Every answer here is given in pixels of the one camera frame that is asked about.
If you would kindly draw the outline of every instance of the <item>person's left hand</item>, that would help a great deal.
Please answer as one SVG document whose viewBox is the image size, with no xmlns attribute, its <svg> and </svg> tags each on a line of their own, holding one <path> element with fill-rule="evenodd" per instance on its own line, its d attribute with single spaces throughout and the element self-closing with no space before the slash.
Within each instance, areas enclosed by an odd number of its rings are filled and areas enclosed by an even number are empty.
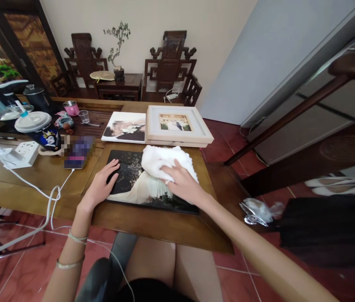
<svg viewBox="0 0 355 302">
<path fill-rule="evenodd" d="M 113 186 L 116 183 L 118 173 L 115 173 L 106 184 L 106 180 L 114 171 L 120 168 L 119 160 L 114 159 L 99 171 L 82 198 L 80 205 L 87 210 L 93 211 L 94 208 L 109 196 Z"/>
</svg>

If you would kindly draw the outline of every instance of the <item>black shorts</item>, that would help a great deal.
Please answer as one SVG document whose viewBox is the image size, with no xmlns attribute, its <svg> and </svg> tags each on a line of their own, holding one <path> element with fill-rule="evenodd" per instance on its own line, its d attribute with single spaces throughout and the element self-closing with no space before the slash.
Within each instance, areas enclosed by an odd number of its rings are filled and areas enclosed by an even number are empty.
<svg viewBox="0 0 355 302">
<path fill-rule="evenodd" d="M 136 302 L 194 302 L 165 283 L 156 279 L 136 279 L 130 282 Z M 126 284 L 118 292 L 116 302 L 133 302 L 130 287 Z"/>
</svg>

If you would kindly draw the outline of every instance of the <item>hand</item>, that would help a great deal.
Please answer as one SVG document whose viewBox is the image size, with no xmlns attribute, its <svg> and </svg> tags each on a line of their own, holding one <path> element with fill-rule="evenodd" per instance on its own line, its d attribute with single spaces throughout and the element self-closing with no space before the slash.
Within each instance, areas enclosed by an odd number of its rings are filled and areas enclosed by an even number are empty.
<svg viewBox="0 0 355 302">
<path fill-rule="evenodd" d="M 106 180 L 109 175 L 119 168 L 120 164 L 118 159 L 114 159 L 104 166 L 104 168 L 95 175 L 94 180 L 82 198 L 80 205 L 83 205 L 83 207 L 89 211 L 93 211 L 98 204 L 104 201 L 106 197 L 109 196 L 110 191 L 112 191 L 119 174 L 115 173 L 108 184 L 106 184 Z"/>
<path fill-rule="evenodd" d="M 175 182 L 167 184 L 168 189 L 180 198 L 188 201 L 199 208 L 211 197 L 201 186 L 194 180 L 190 173 L 183 168 L 175 159 L 175 167 L 169 168 L 163 166 L 162 171 L 172 176 Z"/>
</svg>

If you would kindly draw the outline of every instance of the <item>canvas photo print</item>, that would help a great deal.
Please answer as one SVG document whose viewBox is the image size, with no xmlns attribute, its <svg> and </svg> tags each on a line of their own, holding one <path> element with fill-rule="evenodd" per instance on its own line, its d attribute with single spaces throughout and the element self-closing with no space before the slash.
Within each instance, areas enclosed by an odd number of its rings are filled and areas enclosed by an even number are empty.
<svg viewBox="0 0 355 302">
<path fill-rule="evenodd" d="M 103 133 L 103 141 L 145 143 L 146 114 L 113 112 Z"/>
<path fill-rule="evenodd" d="M 160 114 L 159 123 L 162 130 L 192 131 L 187 115 Z"/>
<path fill-rule="evenodd" d="M 142 156 L 142 152 L 122 150 L 110 152 L 107 162 L 118 159 L 120 169 L 114 172 L 118 173 L 119 177 L 106 201 L 198 215 L 199 210 L 196 206 L 173 195 L 161 180 L 144 171 L 141 166 Z M 155 196 L 154 191 L 159 192 L 157 193 L 159 197 L 152 197 Z"/>
</svg>

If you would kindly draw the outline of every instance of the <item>white wall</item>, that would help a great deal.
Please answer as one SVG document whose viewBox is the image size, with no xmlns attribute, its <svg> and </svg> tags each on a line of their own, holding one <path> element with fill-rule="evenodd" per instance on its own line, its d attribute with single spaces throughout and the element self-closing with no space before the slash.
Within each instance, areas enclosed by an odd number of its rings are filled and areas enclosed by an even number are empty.
<svg viewBox="0 0 355 302">
<path fill-rule="evenodd" d="M 257 0 L 40 0 L 57 46 L 64 57 L 72 33 L 90 33 L 92 46 L 107 57 L 116 38 L 103 29 L 129 24 L 131 36 L 116 59 L 127 73 L 143 73 L 151 47 L 162 46 L 164 31 L 187 30 L 185 46 L 197 49 L 194 75 L 207 95 Z"/>
<path fill-rule="evenodd" d="M 355 0 L 259 0 L 204 102 L 241 124 L 355 8 Z"/>
</svg>

